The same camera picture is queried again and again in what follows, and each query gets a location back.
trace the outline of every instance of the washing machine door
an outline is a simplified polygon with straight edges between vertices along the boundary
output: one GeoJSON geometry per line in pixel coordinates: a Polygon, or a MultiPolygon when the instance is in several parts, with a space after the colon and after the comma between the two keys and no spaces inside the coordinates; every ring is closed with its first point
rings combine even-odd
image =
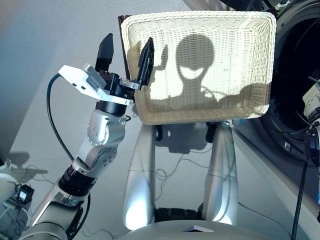
{"type": "Polygon", "coordinates": [[[268,11],[277,20],[268,112],[253,120],[263,140],[303,161],[303,95],[320,79],[320,0],[221,0],[237,11],[268,11]]]}

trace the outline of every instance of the silver robot arm segment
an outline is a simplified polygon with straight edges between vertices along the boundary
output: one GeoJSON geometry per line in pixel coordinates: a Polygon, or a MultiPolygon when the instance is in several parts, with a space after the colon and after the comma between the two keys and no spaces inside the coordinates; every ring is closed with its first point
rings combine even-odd
{"type": "Polygon", "coordinates": [[[133,103],[135,90],[149,84],[153,69],[154,45],[150,37],[141,51],[138,77],[123,80],[108,72],[113,56],[112,34],[101,42],[96,67],[64,65],[58,72],[81,93],[100,100],[87,128],[78,155],[54,184],[31,220],[31,227],[20,240],[70,240],[77,233],[83,213],[82,204],[100,174],[115,159],[125,137],[127,105],[133,103]]]}

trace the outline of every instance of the white robot part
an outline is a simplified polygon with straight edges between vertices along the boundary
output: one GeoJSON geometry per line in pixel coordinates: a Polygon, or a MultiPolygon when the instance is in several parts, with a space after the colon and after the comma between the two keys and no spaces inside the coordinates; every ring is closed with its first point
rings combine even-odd
{"type": "Polygon", "coordinates": [[[104,89],[107,83],[90,64],[82,68],[63,65],[58,73],[84,95],[116,104],[133,104],[132,99],[110,95],[109,91],[104,89]]]}

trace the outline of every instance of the silver metal leg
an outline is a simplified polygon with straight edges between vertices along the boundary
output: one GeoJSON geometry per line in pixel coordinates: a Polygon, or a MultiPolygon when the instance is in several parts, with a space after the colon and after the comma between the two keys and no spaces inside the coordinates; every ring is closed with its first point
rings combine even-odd
{"type": "Polygon", "coordinates": [[[221,123],[214,134],[210,165],[205,180],[202,217],[236,225],[238,180],[234,140],[228,123],[221,123]]]}
{"type": "Polygon", "coordinates": [[[123,223],[135,230],[151,223],[155,208],[156,128],[142,125],[132,155],[123,204],[123,223]]]}

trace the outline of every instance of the black cable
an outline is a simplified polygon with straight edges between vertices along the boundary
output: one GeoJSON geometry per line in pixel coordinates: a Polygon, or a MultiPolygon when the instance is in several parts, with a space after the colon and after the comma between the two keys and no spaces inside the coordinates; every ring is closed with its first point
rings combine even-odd
{"type": "Polygon", "coordinates": [[[64,142],[62,141],[56,126],[54,124],[54,121],[52,119],[52,115],[51,115],[51,105],[50,105],[50,95],[51,95],[51,88],[52,85],[54,84],[54,82],[57,80],[57,78],[60,77],[60,74],[57,73],[56,75],[53,76],[53,78],[51,78],[48,87],[47,87],[47,91],[46,91],[46,111],[48,113],[48,117],[49,117],[49,121],[50,121],[50,125],[52,127],[52,130],[56,136],[56,138],[58,139],[59,143],[61,144],[63,150],[65,151],[65,153],[68,155],[68,157],[71,159],[71,161],[74,160],[73,156],[71,155],[71,153],[69,152],[69,150],[67,149],[66,145],[64,144],[64,142]]]}
{"type": "Polygon", "coordinates": [[[296,240],[297,229],[298,229],[298,221],[299,221],[299,215],[300,215],[300,209],[301,209],[301,203],[302,203],[302,197],[303,197],[304,188],[305,188],[307,167],[308,167],[308,163],[305,162],[303,164],[301,180],[300,180],[300,187],[299,187],[299,193],[298,193],[298,198],[297,198],[297,201],[296,201],[296,208],[295,208],[295,213],[294,213],[291,240],[296,240]]]}
{"type": "MultiPolygon", "coordinates": [[[[48,87],[47,87],[47,91],[46,91],[46,110],[47,110],[47,113],[48,113],[48,117],[49,117],[49,121],[50,121],[50,125],[52,127],[52,130],[56,136],[56,138],[58,139],[60,145],[62,146],[63,150],[65,151],[65,153],[68,155],[68,157],[70,158],[71,161],[74,160],[74,157],[72,156],[72,154],[70,153],[70,151],[68,150],[68,148],[66,147],[66,145],[64,144],[64,142],[62,141],[58,131],[57,131],[57,128],[54,124],[54,120],[52,118],[52,115],[51,115],[51,105],[50,105],[50,95],[51,95],[51,89],[52,89],[52,85],[54,84],[54,82],[57,80],[57,78],[60,77],[60,74],[57,73],[56,75],[53,76],[53,78],[51,78],[49,84],[48,84],[48,87]]],[[[86,210],[85,210],[85,214],[84,214],[84,217],[79,225],[79,227],[76,229],[76,231],[74,232],[74,235],[71,239],[73,239],[77,233],[80,231],[81,227],[83,226],[83,224],[85,223],[86,219],[87,219],[87,216],[88,216],[88,212],[89,212],[89,209],[90,209],[90,203],[91,203],[91,195],[89,193],[88,195],[88,199],[87,199],[87,206],[86,206],[86,210]]]]}
{"type": "Polygon", "coordinates": [[[86,210],[85,210],[84,217],[83,217],[82,221],[80,222],[79,227],[75,230],[73,236],[72,236],[69,240],[74,239],[74,237],[78,234],[78,232],[80,231],[80,229],[81,229],[82,226],[84,225],[84,223],[85,223],[85,221],[86,221],[86,219],[87,219],[88,213],[89,213],[90,203],[91,203],[91,196],[90,196],[90,194],[89,194],[89,195],[88,195],[87,206],[86,206],[86,210]]]}
{"type": "Polygon", "coordinates": [[[125,115],[127,119],[125,120],[126,122],[129,122],[131,120],[131,117],[129,115],[125,115]]]}

